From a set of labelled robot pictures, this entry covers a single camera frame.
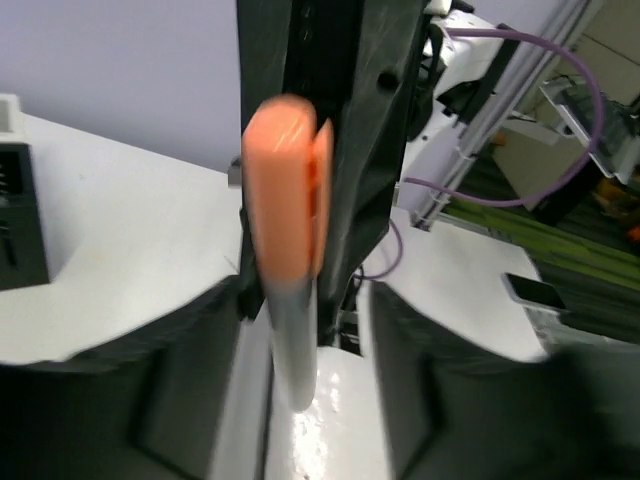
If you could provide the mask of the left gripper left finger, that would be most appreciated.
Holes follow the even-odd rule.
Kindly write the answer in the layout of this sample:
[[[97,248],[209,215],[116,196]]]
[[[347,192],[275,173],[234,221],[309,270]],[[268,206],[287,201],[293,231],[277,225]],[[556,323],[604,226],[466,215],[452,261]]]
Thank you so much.
[[[61,363],[1,369],[5,479],[203,479],[239,334],[238,281]]]

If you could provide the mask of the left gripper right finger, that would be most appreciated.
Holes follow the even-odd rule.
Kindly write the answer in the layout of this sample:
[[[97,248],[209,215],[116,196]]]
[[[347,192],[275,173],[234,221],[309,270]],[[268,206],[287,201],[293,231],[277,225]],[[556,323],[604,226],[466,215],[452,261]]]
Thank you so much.
[[[371,289],[371,336],[396,479],[635,479],[639,352],[490,352]]]

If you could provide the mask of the orange marker cap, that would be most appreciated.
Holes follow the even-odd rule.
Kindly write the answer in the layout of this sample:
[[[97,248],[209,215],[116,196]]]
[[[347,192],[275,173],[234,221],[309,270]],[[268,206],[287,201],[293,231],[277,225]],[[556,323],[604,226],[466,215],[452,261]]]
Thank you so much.
[[[293,284],[315,278],[326,245],[332,123],[317,124],[298,96],[263,102],[242,136],[244,193],[262,280]]]

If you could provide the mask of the orange frosted marker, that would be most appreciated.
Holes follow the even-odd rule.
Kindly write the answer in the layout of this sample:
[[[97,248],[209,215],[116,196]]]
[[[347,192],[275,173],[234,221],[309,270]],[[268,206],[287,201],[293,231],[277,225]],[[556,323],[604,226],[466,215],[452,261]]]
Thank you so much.
[[[267,284],[276,384],[293,412],[306,410],[317,378],[317,294],[310,277]]]

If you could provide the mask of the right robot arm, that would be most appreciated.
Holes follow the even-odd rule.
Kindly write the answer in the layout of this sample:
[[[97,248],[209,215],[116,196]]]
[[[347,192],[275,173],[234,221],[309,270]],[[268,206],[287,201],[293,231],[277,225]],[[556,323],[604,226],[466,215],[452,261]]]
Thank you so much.
[[[448,49],[423,1],[240,1],[241,119],[279,94],[310,101],[334,129],[328,244],[318,282],[321,345],[338,330],[356,269],[387,233],[409,141],[442,103],[471,122],[517,43],[487,40],[463,57]]]

